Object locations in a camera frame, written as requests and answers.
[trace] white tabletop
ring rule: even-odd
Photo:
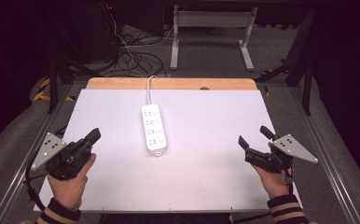
[[[63,140],[75,142],[94,128],[97,160],[88,173],[81,210],[105,213],[242,212],[266,210],[268,194],[244,161],[239,135],[269,151],[273,132],[260,91],[152,90],[168,149],[147,152],[141,108],[145,91],[83,90]],[[43,204],[52,197],[45,181]]]

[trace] power socket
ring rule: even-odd
[[[142,106],[142,116],[148,152],[160,156],[166,151],[167,142],[158,105]]]

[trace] striped cuff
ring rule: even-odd
[[[276,224],[309,223],[295,195],[284,195],[268,201]]]
[[[76,224],[80,217],[80,210],[76,212],[70,211],[52,198],[48,207],[44,210],[44,213],[41,214],[36,223]]]

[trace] power strip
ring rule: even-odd
[[[167,142],[158,105],[142,106],[142,115],[148,152],[160,156],[166,151]]]

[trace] finger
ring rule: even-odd
[[[83,168],[80,170],[79,174],[80,175],[87,175],[88,170],[95,163],[95,161],[96,161],[96,154],[92,153],[92,155],[90,155],[90,158],[87,160],[87,162],[85,163]]]

